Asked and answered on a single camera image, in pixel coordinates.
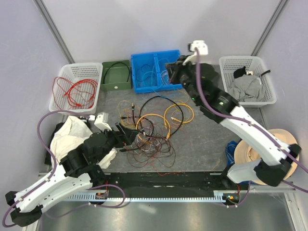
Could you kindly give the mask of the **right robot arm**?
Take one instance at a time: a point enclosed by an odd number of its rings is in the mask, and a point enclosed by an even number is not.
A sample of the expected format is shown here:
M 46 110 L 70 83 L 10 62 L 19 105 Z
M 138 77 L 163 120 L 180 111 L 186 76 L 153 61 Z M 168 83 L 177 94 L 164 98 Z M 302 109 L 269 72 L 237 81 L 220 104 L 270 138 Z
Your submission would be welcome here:
M 232 189 L 243 181 L 260 180 L 276 187 L 285 182 L 292 164 L 301 152 L 298 144 L 287 144 L 257 123 L 239 102 L 218 87 L 219 74 L 210 64 L 185 64 L 186 56 L 164 66 L 170 84 L 180 84 L 200 111 L 209 119 L 238 135 L 260 158 L 232 164 L 223 170 L 221 186 Z

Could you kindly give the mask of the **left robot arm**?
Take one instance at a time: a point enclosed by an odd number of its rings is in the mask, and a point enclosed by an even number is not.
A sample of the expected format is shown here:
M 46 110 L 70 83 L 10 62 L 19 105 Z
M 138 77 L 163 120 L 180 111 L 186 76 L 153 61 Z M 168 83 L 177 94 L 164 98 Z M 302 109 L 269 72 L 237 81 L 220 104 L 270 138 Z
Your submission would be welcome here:
M 68 152 L 52 171 L 27 189 L 5 195 L 12 225 L 28 226 L 56 203 L 81 190 L 101 189 L 106 176 L 99 162 L 113 148 L 131 145 L 139 131 L 116 124 L 117 130 L 96 132 Z

